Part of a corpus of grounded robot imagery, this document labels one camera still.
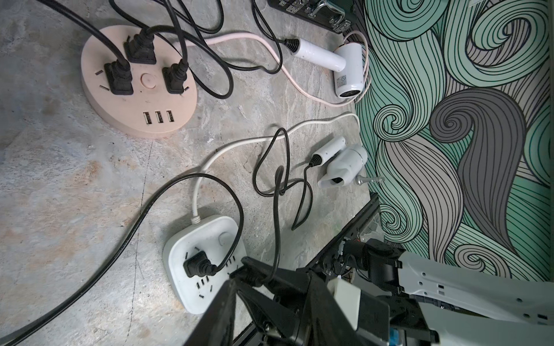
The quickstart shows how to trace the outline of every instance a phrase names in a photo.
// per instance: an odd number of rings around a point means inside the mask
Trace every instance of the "gray floor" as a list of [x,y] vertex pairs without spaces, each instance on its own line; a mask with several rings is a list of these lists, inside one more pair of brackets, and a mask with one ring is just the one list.
[[[126,24],[107,0],[62,1],[97,27]],[[149,24],[169,24],[163,8],[147,0],[120,0],[120,6]],[[338,35],[286,16],[258,0],[278,36],[301,35],[334,48]],[[217,20],[214,0],[194,0],[196,21]],[[224,1],[222,33],[259,33],[249,0]],[[132,138],[111,128],[88,104],[80,81],[80,51],[88,33],[34,0],[0,1],[0,336],[22,327],[73,293],[116,248],[141,203],[173,176],[198,167],[222,145],[241,138],[272,135],[278,126],[310,118],[328,118],[353,107],[331,109],[308,101],[280,73],[234,71],[235,91],[216,100],[198,90],[198,106],[189,123],[162,140]],[[273,67],[258,43],[217,46],[225,57],[254,60]],[[328,70],[295,60],[284,64],[300,85],[337,102]],[[224,74],[198,50],[189,50],[192,69],[218,92]],[[291,135],[292,177],[301,175],[310,153],[333,135],[359,143],[353,118],[307,127]],[[250,256],[273,257],[271,199],[252,189],[251,173],[265,146],[237,148],[215,162],[210,173],[238,194],[245,211],[244,242]],[[284,164],[277,145],[260,171],[271,186]],[[322,169],[308,178],[315,199],[308,222],[290,225],[300,189],[281,199],[281,267],[306,264],[362,206],[366,187],[321,190]],[[173,294],[161,260],[164,243],[189,225],[191,185],[174,187],[152,208],[130,246],[112,269],[75,305],[25,345],[180,345],[200,316],[188,314]],[[201,216],[225,214],[238,220],[230,196],[215,184],[203,184]],[[238,311],[240,329],[248,322]]]

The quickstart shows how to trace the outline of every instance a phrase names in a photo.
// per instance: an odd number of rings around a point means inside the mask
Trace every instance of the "black plug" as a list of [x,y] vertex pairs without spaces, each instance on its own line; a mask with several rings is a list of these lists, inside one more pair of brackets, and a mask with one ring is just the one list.
[[121,65],[119,60],[104,64],[107,82],[110,84],[110,91],[114,95],[132,95],[133,94],[133,76],[131,74],[131,65]]
[[185,261],[183,267],[188,277],[193,277],[194,275],[198,275],[199,277],[214,275],[217,268],[216,265],[210,262],[204,251],[200,251]]
[[146,28],[135,34],[133,39],[123,43],[127,60],[135,64],[156,64],[156,54],[154,53],[154,34],[146,34]]
[[163,68],[163,80],[166,82],[167,92],[170,94],[184,93],[183,83],[187,80],[188,63],[183,59],[178,64],[171,65],[170,68]]

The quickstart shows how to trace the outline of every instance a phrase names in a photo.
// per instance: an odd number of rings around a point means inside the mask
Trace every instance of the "electrical outlet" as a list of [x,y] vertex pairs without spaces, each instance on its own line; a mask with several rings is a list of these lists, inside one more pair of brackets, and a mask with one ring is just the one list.
[[[101,29],[119,49],[127,37],[134,37],[140,28],[114,25]],[[135,137],[167,137],[183,127],[194,113],[197,89],[191,71],[183,83],[182,94],[167,92],[162,68],[178,63],[181,56],[159,37],[154,37],[156,64],[131,63],[132,95],[114,95],[104,71],[104,64],[113,60],[111,51],[91,37],[81,54],[83,89],[90,104],[110,125]]]
[[191,225],[171,237],[163,248],[163,264],[171,286],[184,308],[193,314],[204,313],[229,275],[240,268],[247,255],[242,239],[229,260],[214,276],[188,277],[183,263],[204,251],[212,264],[219,265],[237,234],[237,223],[228,216],[214,215]]

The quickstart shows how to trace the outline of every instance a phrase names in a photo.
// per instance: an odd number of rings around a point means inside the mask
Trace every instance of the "cable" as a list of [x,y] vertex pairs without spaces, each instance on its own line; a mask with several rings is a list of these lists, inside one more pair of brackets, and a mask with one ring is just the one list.
[[181,29],[181,24],[179,23],[179,19],[177,19],[177,16],[175,15],[175,9],[173,6],[171,6],[170,0],[163,0],[164,5],[167,8],[167,13],[170,15],[171,22],[173,23],[173,27],[175,28],[175,33],[177,34],[177,38],[179,39],[179,43],[181,45],[181,56],[183,57],[183,62],[187,65],[188,68],[188,53],[187,53],[187,45],[184,42],[184,36],[183,36],[183,30]]
[[360,273],[360,271],[359,271],[358,269],[356,269],[356,272],[358,273],[358,275],[359,275],[362,279],[364,279],[364,280],[366,280],[366,281],[368,281],[368,282],[371,282],[370,278],[368,278],[367,276],[365,276],[365,275],[363,275],[362,273]]
[[[194,29],[194,31],[196,32],[196,35],[198,36],[198,38],[200,39],[200,41],[202,41],[202,43],[204,45],[207,45],[206,44],[206,41],[204,40],[204,38],[202,37],[202,33],[201,33],[201,30],[200,30],[200,27],[194,22],[194,19],[192,18],[190,12],[188,11],[187,7],[184,5],[183,1],[182,0],[177,0],[177,2],[179,3],[179,5],[181,6],[181,8],[183,9],[185,15],[190,19],[190,25],[192,26],[192,28]],[[263,17],[263,15],[261,14],[259,8],[258,8],[258,5],[256,5],[256,2],[255,0],[252,0],[252,13],[255,15],[256,12],[259,13],[259,15],[261,16],[261,19],[262,21],[264,22],[264,24],[268,27],[269,29],[269,32],[271,32],[273,34],[273,31],[271,30],[271,28],[269,27],[269,25],[267,24],[267,22],[265,21],[265,18]],[[275,35],[273,34],[273,38],[270,38],[272,39],[273,41],[275,41],[275,44],[277,45],[277,50],[279,51],[279,60],[277,61],[278,62],[278,66],[274,69],[274,70],[268,70],[266,69],[265,67],[263,66],[252,66],[252,67],[244,67],[244,66],[237,66],[237,65],[233,65],[231,63],[228,63],[228,62],[225,62],[225,64],[227,65],[227,67],[229,67],[230,69],[233,69],[233,70],[238,70],[238,71],[256,71],[256,70],[264,70],[266,73],[268,74],[276,74],[278,73],[280,70],[281,70],[281,67],[283,66],[283,52],[281,51],[281,47],[279,46],[279,42],[277,40],[277,38],[275,37]]]
[[[164,3],[162,2],[162,0],[152,0],[152,1],[164,6]],[[221,28],[223,28],[224,17],[223,17],[223,5],[221,4],[221,0],[217,0],[217,7],[218,7],[218,10],[219,10],[219,22],[217,23],[217,25],[214,28],[211,28],[211,29],[210,28],[203,28],[203,27],[198,26],[198,29],[200,31],[202,31],[203,33],[213,35],[213,34],[217,34],[221,30]],[[191,23],[192,17],[189,16],[191,19],[187,18],[184,14],[182,14],[181,12],[176,10],[175,8],[173,8],[173,11],[177,15],[177,17],[184,20],[185,23],[187,23],[188,25],[192,25],[192,23]]]
[[[275,186],[275,191],[273,191],[273,193],[265,193],[265,192],[260,191],[260,189],[258,188],[258,184],[256,182],[256,179],[258,177],[258,170],[260,169],[261,164],[265,161],[265,158],[268,156],[269,152],[271,151],[271,148],[273,148],[273,144],[277,140],[277,137],[279,136],[279,132],[282,132],[283,135],[285,136],[286,171],[285,171],[285,180],[283,181],[284,186],[281,189],[281,184],[276,185]],[[257,194],[259,194],[260,196],[263,196],[263,197],[274,197],[275,194],[284,195],[285,192],[288,189],[290,189],[291,187],[293,187],[294,185],[296,185],[300,182],[304,183],[304,190],[303,190],[303,193],[302,193],[302,198],[300,200],[300,205],[298,207],[298,211],[296,212],[296,217],[294,219],[293,225],[291,226],[291,230],[297,229],[301,224],[303,224],[307,220],[308,216],[310,216],[311,206],[313,204],[313,199],[314,199],[314,192],[311,188],[310,183],[308,183],[308,181],[307,181],[306,171],[309,167],[310,166],[308,166],[308,167],[306,167],[306,169],[304,169],[304,179],[298,179],[297,181],[295,181],[295,182],[293,182],[289,185],[289,173],[290,173],[289,135],[287,134],[286,130],[281,127],[280,129],[277,130],[275,135],[273,135],[273,139],[271,140],[271,143],[269,143],[268,148],[266,149],[265,153],[262,155],[260,160],[258,160],[258,162],[256,163],[256,166],[254,167],[254,170],[252,171],[252,185],[254,186],[254,190],[256,191]],[[306,215],[304,216],[302,221],[298,223],[298,218],[300,217],[300,213],[302,212],[302,205],[304,204],[304,199],[306,197],[306,187],[310,188],[310,205],[308,206],[308,210],[306,211]]]
[[[259,20],[258,20],[258,15],[257,15],[256,11],[252,10],[252,15],[254,16],[254,21],[256,22],[256,25],[258,26],[258,29],[260,29],[261,33],[264,34],[264,36],[267,37],[267,38],[269,38],[270,40],[273,40],[273,37],[274,37],[275,35],[270,35],[270,34],[268,34],[268,33],[265,31],[264,27],[261,26],[261,24],[260,24],[260,22],[259,22]],[[278,40],[277,40],[277,43],[285,43],[285,40],[280,40],[280,39],[278,39]]]
[[[296,216],[294,217],[293,225],[290,228],[292,231],[297,229],[301,224],[303,224],[308,219],[308,216],[310,216],[311,207],[314,203],[314,191],[312,190],[311,185],[308,183],[308,176],[307,176],[308,169],[311,167],[312,166],[308,165],[306,166],[306,168],[304,168],[304,187],[302,190],[302,197],[300,198],[300,204],[298,206],[298,211],[296,212]],[[302,206],[304,205],[304,199],[306,198],[306,188],[310,189],[310,204],[308,204],[308,211],[306,212],[306,215],[300,222],[298,222],[298,218],[300,217],[300,212],[302,211]]]
[[[125,18],[126,20],[128,20],[130,23],[138,26],[139,28],[148,28],[148,26],[141,22],[140,20],[132,17],[131,15],[129,15],[128,13],[126,13],[125,11],[123,11],[116,3],[115,3],[115,0],[109,0],[109,3],[111,5],[111,7],[114,9],[115,12],[117,12],[120,16],[122,16],[123,18]],[[175,32],[175,28],[174,27],[171,27],[169,25],[157,25],[158,27],[164,27],[165,30],[168,30],[168,31],[161,31],[161,32],[169,32],[169,33],[176,33]],[[187,42],[190,42],[191,44],[189,44],[188,46],[190,47],[191,45],[197,45],[199,46],[200,48],[202,48],[206,53],[208,53],[209,56],[211,56],[218,64],[219,66],[222,67],[223,71],[225,71],[225,74],[227,75],[227,79],[229,80],[229,90],[227,91],[226,94],[217,94],[216,92],[214,92],[213,90],[211,90],[210,88],[208,88],[201,80],[200,78],[198,78],[198,76],[194,73],[194,71],[192,69],[191,70],[191,73],[192,73],[192,76],[194,77],[194,80],[196,83],[198,83],[198,85],[204,89],[208,94],[212,95],[213,97],[215,97],[216,99],[220,99],[220,100],[224,100],[224,99],[227,99],[229,96],[231,96],[231,94],[233,93],[233,88],[234,88],[234,81],[233,81],[233,75],[231,74],[231,71],[229,71],[229,68],[227,67],[227,63],[225,61],[223,61],[219,55],[217,55],[214,51],[212,51],[208,46],[206,45],[203,45],[202,42],[197,39],[196,37],[194,37],[193,35],[187,33],[186,31],[182,31],[183,33],[183,36],[185,38],[188,39]],[[169,42],[169,40],[167,38],[165,38],[164,36],[160,35],[159,33],[156,34],[158,37],[160,37],[162,40],[164,40],[165,42],[167,42],[171,47],[173,47],[177,52],[179,52],[174,46],[173,44],[171,44],[171,42]]]
[[[294,132],[296,132],[298,129],[306,126],[306,125],[312,125],[312,124],[331,124],[339,119],[342,119],[347,116],[353,116],[356,119],[356,122],[358,124],[358,132],[361,130],[360,128],[360,118],[355,113],[348,112],[341,114],[339,116],[336,116],[334,118],[331,118],[329,120],[306,120],[303,122],[300,122],[296,124],[295,126],[291,127],[287,132],[289,135],[292,135]],[[207,161],[206,163],[200,168],[200,172],[205,173],[208,168],[214,163],[214,161],[220,157],[221,155],[225,154],[231,149],[234,149],[236,147],[240,147],[246,144],[254,144],[254,143],[262,143],[262,142],[269,142],[273,139],[274,136],[267,136],[267,137],[257,137],[257,138],[248,138],[245,140],[240,140],[236,142],[229,143],[225,146],[223,146],[221,149],[217,150],[216,153],[214,153]],[[282,140],[285,138],[284,135],[281,135],[277,137],[277,140]],[[200,190],[200,183],[202,182],[201,178],[198,178],[196,180],[196,184],[194,185],[194,192],[192,194],[192,219],[191,222],[193,224],[197,224],[200,222],[200,217],[198,216],[198,192]]]
[[[283,73],[286,75],[286,77],[289,79],[289,81],[292,83],[292,85],[304,96],[306,96],[307,98],[309,98],[310,100],[314,100],[314,101],[317,101],[319,103],[322,103],[326,106],[329,106],[329,107],[344,107],[346,105],[349,105],[351,104],[352,102],[358,102],[360,101],[363,96],[366,94],[366,92],[369,90],[370,86],[371,86],[371,76],[369,75],[369,46],[367,44],[367,39],[363,36],[363,34],[361,34],[360,32],[357,32],[357,31],[352,31],[348,34],[348,36],[350,36],[351,34],[360,34],[362,39],[363,39],[363,42],[364,42],[364,45],[365,45],[365,58],[366,58],[366,62],[365,62],[365,65],[364,65],[364,80],[365,80],[365,88],[364,88],[364,91],[362,93],[360,93],[359,95],[349,99],[348,101],[344,101],[344,102],[341,102],[341,103],[337,103],[337,104],[333,104],[331,102],[327,102],[323,99],[320,99],[319,97],[317,96],[314,96],[314,95],[311,95],[310,93],[308,93],[307,91],[305,91],[304,89],[302,89],[302,87],[294,80],[294,78],[290,75],[289,71],[285,68],[285,66],[283,66],[281,68],[281,70],[283,71]],[[271,47],[271,45],[262,37],[256,35],[256,34],[253,34],[253,33],[232,33],[232,34],[225,34],[225,35],[221,35],[221,36],[217,36],[217,37],[210,37],[208,39],[206,39],[206,44],[208,45],[212,45],[212,44],[217,44],[217,43],[220,43],[220,42],[224,42],[224,41],[228,41],[228,40],[233,40],[233,39],[243,39],[243,38],[247,38],[247,39],[252,39],[252,40],[256,40],[260,43],[262,43],[266,48],[267,50],[269,51],[269,53],[273,56],[273,59],[275,59],[275,61],[279,61],[279,57],[277,55],[277,53],[275,52],[275,50],[273,49],[273,47]],[[188,47],[192,47],[194,46],[195,44],[193,42],[187,42],[187,46]]]
[[[174,34],[175,28],[169,25],[154,25],[153,27],[149,27],[146,30],[146,33],[147,34],[159,34],[159,33]],[[196,46],[199,46],[200,48],[202,48],[206,53],[208,53],[209,56],[211,56],[216,61],[216,63],[219,64],[219,66],[222,67],[223,71],[225,71],[225,74],[227,75],[227,79],[229,80],[229,90],[227,91],[226,94],[223,94],[223,95],[217,94],[215,91],[208,88],[191,70],[196,83],[198,83],[202,89],[204,89],[208,94],[212,95],[216,99],[224,100],[229,98],[229,96],[231,96],[231,94],[233,93],[234,80],[233,80],[233,75],[231,74],[231,71],[227,67],[227,63],[223,61],[223,59],[221,59],[219,55],[217,55],[212,49],[210,49],[210,47],[202,44],[202,42],[198,38],[187,33],[186,31],[183,31],[183,36],[187,38],[188,42],[193,42]]]
[[231,255],[233,254],[233,251],[237,247],[240,236],[242,234],[242,230],[243,230],[243,226],[244,226],[244,212],[243,212],[242,205],[241,205],[237,195],[235,194],[235,192],[231,189],[231,187],[229,187],[229,185],[227,185],[224,181],[222,181],[221,179],[219,179],[217,177],[214,177],[213,175],[204,174],[204,173],[192,173],[192,174],[186,174],[186,175],[179,175],[179,176],[171,179],[167,183],[165,183],[158,191],[156,191],[154,193],[154,195],[152,195],[152,197],[150,197],[150,199],[146,203],[145,207],[143,208],[143,210],[138,215],[138,219],[135,221],[135,224],[133,225],[133,227],[131,228],[131,230],[129,231],[129,233],[127,234],[125,239],[123,240],[123,243],[121,244],[121,246],[97,270],[97,272],[79,290],[77,290],[77,292],[73,293],[63,303],[56,306],[50,312],[48,312],[45,315],[37,318],[35,321],[31,322],[30,324],[27,324],[25,327],[20,328],[20,329],[16,330],[15,332],[13,332],[13,333],[5,336],[5,337],[0,338],[0,344],[8,342],[9,340],[10,340],[10,342],[7,343],[4,346],[14,346],[14,345],[19,344],[21,341],[23,341],[23,340],[27,339],[28,337],[30,337],[34,332],[41,329],[43,326],[48,324],[50,321],[52,321],[54,318],[56,318],[58,315],[60,315],[62,312],[64,312],[67,308],[69,308],[73,303],[75,303],[77,300],[79,300],[79,298],[81,298],[84,294],[86,294],[94,286],[94,284],[96,284],[98,282],[98,280],[100,280],[103,277],[103,275],[106,274],[106,272],[111,268],[111,266],[115,263],[115,261],[117,261],[119,256],[121,256],[121,254],[123,253],[123,251],[125,250],[125,248],[129,244],[129,242],[131,241],[131,239],[135,235],[135,232],[137,231],[137,229],[139,229],[139,226],[141,225],[142,221],[144,220],[144,218],[148,214],[148,211],[150,211],[150,208],[152,208],[152,206],[154,205],[154,202],[156,202],[157,199],[165,191],[167,191],[170,187],[177,184],[178,182],[181,182],[181,181],[186,180],[186,179],[199,178],[199,177],[211,179],[211,180],[217,182],[218,184],[220,184],[221,186],[223,186],[231,194],[231,196],[233,197],[233,200],[237,204],[237,208],[239,209],[239,225],[238,225],[237,235],[235,236],[233,244],[231,245],[231,248],[229,249],[229,251],[227,252],[225,257],[223,258],[221,264],[219,264],[216,268],[216,272],[220,271],[225,266],[225,264],[227,263],[227,261],[229,260]]
[[90,34],[92,34],[94,37],[96,37],[100,42],[102,42],[106,47],[108,47],[111,52],[116,56],[117,61],[119,64],[125,69],[129,70],[131,68],[131,65],[125,59],[125,56],[118,47],[108,38],[106,35],[104,35],[100,30],[96,29],[92,24],[84,20],[81,16],[76,14],[75,12],[71,11],[66,6],[63,6],[59,2],[55,0],[37,0],[43,5],[46,5],[53,9],[54,11],[66,16],[70,20],[72,20],[75,24],[82,27],[86,31],[88,31]]
[[273,267],[271,268],[271,274],[263,280],[264,283],[268,283],[275,277],[277,268],[279,267],[279,260],[281,258],[281,228],[279,226],[279,194],[277,189],[281,186],[283,179],[283,166],[277,167],[275,171],[275,193],[273,194],[273,227],[275,228],[275,255],[273,258]]
[[281,51],[281,46],[279,45],[279,40],[277,40],[277,37],[275,37],[275,34],[273,33],[273,30],[269,26],[268,22],[265,20],[264,16],[262,15],[260,9],[258,8],[258,5],[256,4],[256,0],[252,0],[252,15],[254,16],[254,20],[256,21],[256,24],[258,25],[258,28],[261,28],[260,22],[258,21],[258,17],[256,16],[258,14],[261,18],[261,21],[264,22],[265,27],[269,30],[269,33],[271,34],[271,37],[268,36],[270,39],[272,39],[275,44],[277,45],[277,51],[279,51],[279,60],[276,60],[279,66],[277,66],[274,70],[267,70],[266,68],[263,68],[264,71],[266,71],[269,74],[277,74],[279,71],[283,68],[283,52]]

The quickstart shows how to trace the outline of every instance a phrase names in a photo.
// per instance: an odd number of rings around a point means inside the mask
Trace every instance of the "wall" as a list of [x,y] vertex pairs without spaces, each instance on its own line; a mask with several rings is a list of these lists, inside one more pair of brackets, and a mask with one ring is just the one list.
[[550,60],[542,0],[366,0],[356,109],[386,240],[432,260],[550,279]]

